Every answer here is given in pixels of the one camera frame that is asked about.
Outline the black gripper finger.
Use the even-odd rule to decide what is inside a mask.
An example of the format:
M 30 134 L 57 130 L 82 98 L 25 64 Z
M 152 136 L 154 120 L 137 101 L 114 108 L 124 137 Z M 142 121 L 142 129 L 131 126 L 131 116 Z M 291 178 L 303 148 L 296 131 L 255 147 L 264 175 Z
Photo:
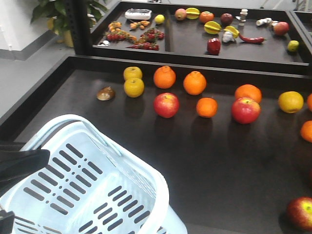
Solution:
M 27 176 L 47 166 L 50 152 L 46 149 L 23 151 L 22 143 L 0 145 L 0 186 L 10 188 Z

